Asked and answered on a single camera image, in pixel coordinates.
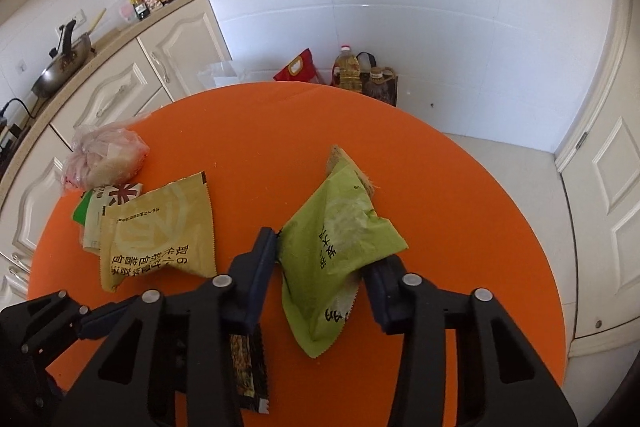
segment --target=green food package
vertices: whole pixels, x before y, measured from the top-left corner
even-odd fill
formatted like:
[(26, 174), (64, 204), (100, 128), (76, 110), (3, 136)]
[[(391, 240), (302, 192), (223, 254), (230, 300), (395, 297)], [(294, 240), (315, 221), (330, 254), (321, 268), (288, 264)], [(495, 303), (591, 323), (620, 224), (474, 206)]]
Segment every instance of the green food package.
[(340, 159), (278, 238), (282, 307), (306, 354), (318, 357), (342, 331), (359, 269), (406, 248), (391, 222), (376, 214), (353, 166)]

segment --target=orange table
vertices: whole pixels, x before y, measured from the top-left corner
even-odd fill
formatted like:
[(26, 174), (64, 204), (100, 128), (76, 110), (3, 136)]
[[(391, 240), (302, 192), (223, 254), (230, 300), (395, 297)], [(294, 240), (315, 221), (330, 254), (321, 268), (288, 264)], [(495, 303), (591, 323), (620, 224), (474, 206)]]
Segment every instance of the orange table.
[[(532, 230), (500, 185), (428, 125), (370, 98), (326, 86), (263, 83), (225, 87), (164, 107), (133, 126), (151, 147), (135, 181), (144, 190), (205, 170), (216, 260), (224, 272), (261, 226), (279, 230), (324, 180), (329, 148), (345, 149), (377, 187), (373, 203), (409, 244), (408, 270), (437, 286), (489, 288), (558, 382), (564, 326), (554, 278)], [(82, 251), (70, 219), (78, 195), (58, 202), (36, 250), (30, 298), (66, 289), (97, 307), (157, 288), (166, 294), (202, 280), (166, 268), (100, 289), (98, 258)], [(337, 342), (312, 360), (298, 347), (280, 302), (276, 268), (262, 312), (270, 415), (243, 412), (251, 426), (385, 426), (402, 338), (373, 321), (361, 290)], [(447, 337), (446, 425), (455, 422), (455, 356)], [(97, 347), (76, 343), (50, 366), (70, 386)]]

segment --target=metal bolt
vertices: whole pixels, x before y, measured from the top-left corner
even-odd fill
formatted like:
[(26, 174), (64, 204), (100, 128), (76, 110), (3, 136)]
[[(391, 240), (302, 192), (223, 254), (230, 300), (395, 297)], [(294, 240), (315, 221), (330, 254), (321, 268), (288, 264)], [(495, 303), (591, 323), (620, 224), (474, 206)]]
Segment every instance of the metal bolt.
[(160, 298), (160, 292), (158, 290), (147, 290), (142, 294), (142, 300), (147, 304), (158, 301)]
[(216, 275), (213, 277), (213, 286), (216, 286), (217, 288), (224, 288), (229, 286), (232, 281), (233, 279), (226, 274)]
[(402, 276), (402, 282), (407, 286), (420, 286), (420, 284), (422, 284), (422, 277), (415, 273), (405, 273)]
[(487, 288), (478, 288), (474, 291), (474, 295), (476, 296), (476, 299), (482, 302), (489, 302), (494, 298), (494, 294), (492, 294)]

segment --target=yellow packet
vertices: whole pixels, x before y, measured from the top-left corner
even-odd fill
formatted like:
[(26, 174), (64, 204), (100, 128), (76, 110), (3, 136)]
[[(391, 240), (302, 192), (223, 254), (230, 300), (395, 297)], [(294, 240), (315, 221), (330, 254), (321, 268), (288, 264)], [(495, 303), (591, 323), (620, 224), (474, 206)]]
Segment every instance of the yellow packet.
[(213, 219), (204, 172), (107, 206), (100, 230), (100, 282), (114, 292), (127, 276), (173, 266), (216, 275)]

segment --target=white plastic bag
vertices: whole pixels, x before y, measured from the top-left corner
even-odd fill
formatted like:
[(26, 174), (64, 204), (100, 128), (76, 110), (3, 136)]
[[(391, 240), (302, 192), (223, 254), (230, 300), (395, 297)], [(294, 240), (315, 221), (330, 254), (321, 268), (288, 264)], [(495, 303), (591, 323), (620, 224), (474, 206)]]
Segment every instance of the white plastic bag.
[(142, 168), (149, 147), (138, 134), (126, 129), (130, 123), (78, 127), (72, 142), (73, 152), (62, 170), (63, 186), (91, 190), (132, 179)]

